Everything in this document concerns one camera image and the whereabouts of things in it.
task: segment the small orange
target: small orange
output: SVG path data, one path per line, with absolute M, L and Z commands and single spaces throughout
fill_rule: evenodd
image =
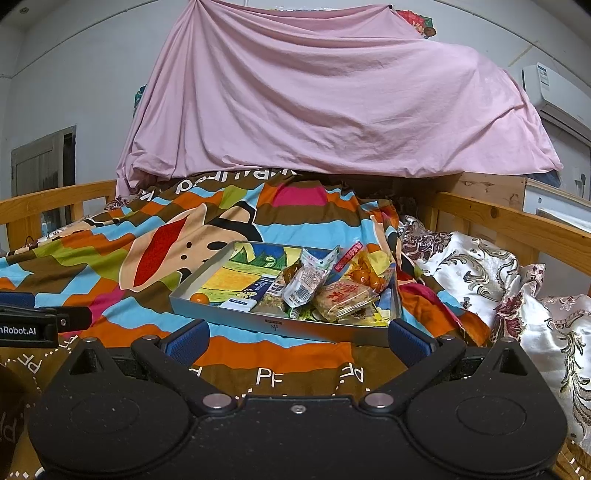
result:
M 201 292 L 197 292 L 191 295 L 191 301 L 194 301 L 195 303 L 203 303 L 204 305 L 209 305 L 209 297 Z

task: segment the white wall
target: white wall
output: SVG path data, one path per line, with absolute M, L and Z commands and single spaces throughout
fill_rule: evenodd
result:
M 12 83 L 11 77 L 15 74 L 23 37 L 24 35 L 20 30 L 0 25 L 0 151 L 4 143 L 2 132 Z
M 134 94 L 147 82 L 186 3 L 70 0 L 29 30 L 11 81 L 6 141 L 0 145 L 2 198 L 11 195 L 11 151 L 72 125 L 77 125 L 76 182 L 115 178 Z

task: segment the ceiling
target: ceiling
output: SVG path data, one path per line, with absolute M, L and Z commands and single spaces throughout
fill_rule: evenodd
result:
M 2 25 L 18 28 L 27 31 L 49 12 L 55 10 L 67 0 L 22 0 L 12 11 L 2 20 Z M 19 12 L 21 8 L 27 7 L 29 11 L 26 14 Z
M 591 45 L 591 15 L 577 4 L 576 0 L 533 0 L 536 4 L 558 18 L 567 25 L 579 37 Z M 583 5 L 588 0 L 579 0 Z M 67 0 L 22 0 L 3 20 L 3 25 L 19 28 L 26 31 L 40 19 Z M 28 7 L 26 14 L 19 12 L 21 8 Z
M 534 0 L 591 45 L 591 15 L 574 0 Z

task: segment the blue gripper pad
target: blue gripper pad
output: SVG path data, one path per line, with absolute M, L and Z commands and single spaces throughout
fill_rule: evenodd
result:
M 0 303 L 23 307 L 26 309 L 35 308 L 35 295 L 32 293 L 21 293 L 16 291 L 0 291 Z
M 197 319 L 160 341 L 161 350 L 190 368 L 209 346 L 209 325 Z
M 409 368 L 431 355 L 437 347 L 434 338 L 425 335 L 401 319 L 390 322 L 388 343 L 390 350 Z

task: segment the cartoon print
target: cartoon print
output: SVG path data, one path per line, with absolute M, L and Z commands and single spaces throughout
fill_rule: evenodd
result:
M 61 227 L 61 228 L 58 228 L 57 230 L 52 231 L 49 235 L 42 236 L 36 242 L 27 243 L 26 245 L 22 246 L 21 248 L 17 248 L 16 250 L 13 250 L 13 251 L 7 253 L 6 256 L 10 257 L 12 255 L 23 254 L 23 253 L 26 253 L 30 250 L 33 250 L 34 248 L 45 245 L 48 242 L 57 240 L 59 238 L 64 238 L 65 236 L 71 235 L 73 233 L 82 232 L 84 230 L 91 230 L 93 228 L 100 227 L 100 226 L 112 225 L 113 223 L 119 224 L 120 222 L 121 222 L 121 220 L 117 219 L 117 218 L 113 218 L 112 220 L 109 220 L 107 222 L 98 222 L 98 221 L 93 220 L 92 218 L 78 220 L 76 222 L 70 223 L 69 225 L 66 225 L 64 227 Z
M 134 240 L 119 272 L 122 290 L 141 291 L 178 271 L 184 280 L 228 243 L 262 241 L 253 225 L 255 210 L 238 202 L 204 223 L 204 203 Z

